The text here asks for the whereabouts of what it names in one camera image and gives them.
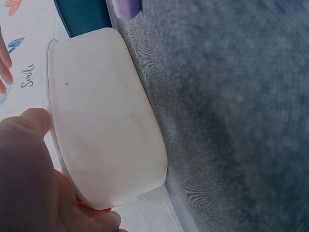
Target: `white surface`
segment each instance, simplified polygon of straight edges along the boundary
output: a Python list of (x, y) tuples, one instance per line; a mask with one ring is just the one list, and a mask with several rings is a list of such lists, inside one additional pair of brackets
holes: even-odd
[[(0, 120), (21, 114), (30, 107), (46, 108), (44, 61), (46, 47), (51, 39), (68, 38), (56, 13), (52, 0), (22, 1), (16, 13), (9, 17), (9, 9), (0, 4), (0, 24), (4, 40), (9, 42), (23, 38), (11, 53), (14, 85), (6, 101), (0, 105)], [(27, 76), (22, 73), (34, 64), (31, 80), (33, 86), (21, 87)], [(50, 134), (45, 137), (54, 166), (60, 170)], [(146, 193), (133, 203), (115, 208), (122, 217), (122, 228), (130, 232), (181, 232), (168, 194), (163, 187)]]
[(47, 67), (52, 138), (79, 197), (107, 209), (163, 185), (165, 144), (120, 34), (52, 40)]

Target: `handwritten word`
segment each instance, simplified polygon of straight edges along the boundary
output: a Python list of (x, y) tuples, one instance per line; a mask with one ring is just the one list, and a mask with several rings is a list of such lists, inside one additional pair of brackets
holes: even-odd
[(35, 69), (34, 64), (29, 65), (27, 68), (28, 69), (24, 69), (23, 71), (21, 71), (26, 76), (26, 82), (22, 82), (20, 84), (22, 88), (26, 86), (28, 87), (33, 86), (33, 81), (31, 81), (31, 77), (32, 77), (32, 71)]

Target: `orange illustration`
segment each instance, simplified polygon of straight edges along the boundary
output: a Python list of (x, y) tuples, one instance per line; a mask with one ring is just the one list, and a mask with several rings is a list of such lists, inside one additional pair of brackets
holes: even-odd
[(9, 16), (13, 16), (23, 0), (7, 0), (4, 6), (10, 7)]

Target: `white plastic container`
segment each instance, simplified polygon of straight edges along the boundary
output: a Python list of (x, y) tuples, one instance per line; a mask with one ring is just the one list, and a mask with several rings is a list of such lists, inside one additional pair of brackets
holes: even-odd
[(162, 185), (165, 145), (120, 34), (52, 40), (46, 64), (53, 142), (79, 197), (105, 209)]

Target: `purple object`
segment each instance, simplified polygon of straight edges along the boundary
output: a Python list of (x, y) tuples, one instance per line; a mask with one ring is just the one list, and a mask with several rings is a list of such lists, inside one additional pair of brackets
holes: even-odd
[(132, 19), (141, 10), (140, 0), (112, 0), (116, 16), (120, 19)]

